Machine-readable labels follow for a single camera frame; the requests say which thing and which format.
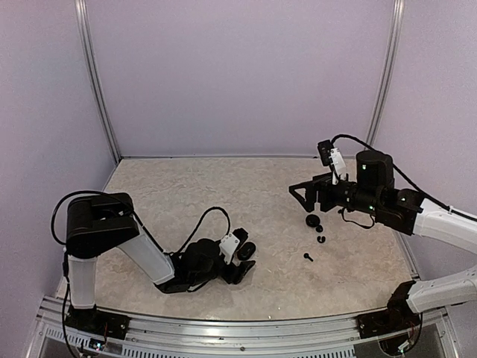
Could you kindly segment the black earbud charging case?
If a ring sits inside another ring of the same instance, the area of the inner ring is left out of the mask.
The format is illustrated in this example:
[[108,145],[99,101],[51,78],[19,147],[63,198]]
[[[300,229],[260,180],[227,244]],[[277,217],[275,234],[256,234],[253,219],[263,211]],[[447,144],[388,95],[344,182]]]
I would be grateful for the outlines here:
[[308,227],[314,228],[318,233],[323,231],[323,226],[321,225],[319,216],[316,216],[315,214],[309,214],[307,215],[305,222]]

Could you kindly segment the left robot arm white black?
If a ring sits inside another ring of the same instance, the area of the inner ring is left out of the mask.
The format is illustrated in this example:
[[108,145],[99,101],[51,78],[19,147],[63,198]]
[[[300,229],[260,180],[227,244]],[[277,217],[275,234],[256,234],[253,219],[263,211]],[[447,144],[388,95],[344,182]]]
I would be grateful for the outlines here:
[[66,238],[53,238],[64,247],[63,276],[74,317],[90,332],[104,325],[104,314],[95,308],[96,266],[98,258],[112,249],[122,251],[168,295],[196,292],[217,278],[238,285],[256,264],[237,257],[248,243],[242,227],[228,228],[218,240],[188,237],[177,251],[167,252],[146,228],[126,192],[71,192],[54,211],[64,203],[68,204]]

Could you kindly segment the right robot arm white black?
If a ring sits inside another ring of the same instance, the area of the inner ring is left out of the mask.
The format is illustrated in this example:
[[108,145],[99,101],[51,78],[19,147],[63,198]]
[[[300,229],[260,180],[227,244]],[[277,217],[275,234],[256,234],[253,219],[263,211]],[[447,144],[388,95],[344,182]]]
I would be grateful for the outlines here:
[[[324,156],[322,164],[330,171],[288,188],[306,212],[316,206],[324,213],[336,207],[343,213],[357,211],[405,235],[426,236],[476,252],[476,217],[436,204],[417,189],[396,189],[396,168],[390,155],[360,151],[356,155],[356,180],[351,181],[337,148],[328,146],[319,152]],[[434,280],[411,280],[396,288],[381,323],[386,330],[396,331],[411,313],[475,300],[475,267]]]

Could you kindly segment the black earbud with stem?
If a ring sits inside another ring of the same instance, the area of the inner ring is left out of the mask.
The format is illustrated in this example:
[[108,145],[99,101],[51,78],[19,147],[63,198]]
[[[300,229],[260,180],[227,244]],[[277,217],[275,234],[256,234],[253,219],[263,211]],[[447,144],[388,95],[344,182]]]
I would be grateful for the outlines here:
[[314,261],[314,260],[313,260],[313,259],[312,259],[312,258],[309,256],[309,254],[308,254],[308,253],[305,253],[305,254],[303,255],[303,257],[304,257],[305,259],[307,259],[307,260],[311,261],[311,262],[313,262],[313,261]]

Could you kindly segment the front aluminium rail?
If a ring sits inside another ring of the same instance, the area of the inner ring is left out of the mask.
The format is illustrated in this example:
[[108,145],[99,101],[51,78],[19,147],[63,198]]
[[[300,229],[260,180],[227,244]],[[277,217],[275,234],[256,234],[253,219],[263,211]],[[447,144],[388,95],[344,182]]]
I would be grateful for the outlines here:
[[25,357],[458,357],[444,310],[423,323],[362,338],[353,314],[261,321],[207,321],[125,312],[122,339],[62,326],[63,302],[44,297]]

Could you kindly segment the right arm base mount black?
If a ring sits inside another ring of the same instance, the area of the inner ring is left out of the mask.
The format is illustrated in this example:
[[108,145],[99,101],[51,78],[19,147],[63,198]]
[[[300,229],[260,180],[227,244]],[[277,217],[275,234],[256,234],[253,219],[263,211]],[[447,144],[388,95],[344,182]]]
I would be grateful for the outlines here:
[[361,339],[407,330],[412,326],[418,326],[420,323],[420,314],[401,313],[399,310],[379,310],[356,317]]

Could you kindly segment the right aluminium frame post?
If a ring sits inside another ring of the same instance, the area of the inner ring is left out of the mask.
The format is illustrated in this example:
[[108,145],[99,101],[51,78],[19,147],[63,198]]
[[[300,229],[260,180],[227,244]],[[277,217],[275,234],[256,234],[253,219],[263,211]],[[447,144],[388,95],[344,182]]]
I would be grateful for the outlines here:
[[385,51],[385,61],[379,81],[376,101],[373,106],[373,112],[370,120],[370,126],[367,130],[365,143],[374,146],[379,126],[382,122],[382,116],[385,109],[388,92],[391,87],[391,81],[394,73],[394,65],[399,48],[399,38],[402,30],[402,22],[405,12],[405,1],[395,0],[393,2],[393,11],[391,16],[391,26],[388,36],[388,42]]

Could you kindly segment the aluminium frame post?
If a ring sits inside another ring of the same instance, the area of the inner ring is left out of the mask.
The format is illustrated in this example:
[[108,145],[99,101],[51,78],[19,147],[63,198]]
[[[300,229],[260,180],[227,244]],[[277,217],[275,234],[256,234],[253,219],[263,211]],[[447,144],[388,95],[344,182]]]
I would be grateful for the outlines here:
[[87,3],[85,0],[75,0],[74,3],[80,41],[83,49],[86,71],[92,89],[92,95],[94,98],[95,105],[97,107],[101,127],[104,131],[107,146],[113,158],[113,162],[117,166],[121,162],[122,155],[107,110],[107,105],[104,98],[104,91],[102,89],[98,66],[95,60],[95,51],[92,41],[92,32],[89,26]]
[[385,61],[379,81],[376,101],[373,106],[373,112],[370,120],[370,126],[367,130],[365,143],[374,146],[379,126],[382,122],[382,116],[385,109],[388,92],[391,87],[391,81],[394,73],[394,65],[399,48],[399,38],[402,30],[402,22],[405,12],[405,1],[395,0],[393,2],[393,11],[391,16],[391,26],[388,36],[388,42],[385,51]]

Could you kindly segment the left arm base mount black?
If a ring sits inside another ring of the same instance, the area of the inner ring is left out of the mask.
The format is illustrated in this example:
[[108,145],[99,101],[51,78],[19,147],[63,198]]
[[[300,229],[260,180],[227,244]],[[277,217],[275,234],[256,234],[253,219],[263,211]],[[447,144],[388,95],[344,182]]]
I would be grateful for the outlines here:
[[66,326],[104,338],[124,340],[130,317],[101,310],[73,310],[66,316]]

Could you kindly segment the left aluminium frame post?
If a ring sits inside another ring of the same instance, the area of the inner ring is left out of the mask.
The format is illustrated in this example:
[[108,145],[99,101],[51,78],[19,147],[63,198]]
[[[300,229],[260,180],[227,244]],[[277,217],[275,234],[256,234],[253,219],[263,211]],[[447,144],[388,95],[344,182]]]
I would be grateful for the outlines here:
[[107,110],[107,105],[104,98],[104,91],[102,89],[98,66],[95,60],[95,51],[92,41],[92,32],[89,26],[87,3],[85,0],[75,0],[74,3],[80,41],[83,49],[86,71],[92,89],[92,95],[94,98],[95,105],[97,107],[101,127],[104,131],[107,146],[113,158],[113,162],[117,166],[121,162],[122,155]]

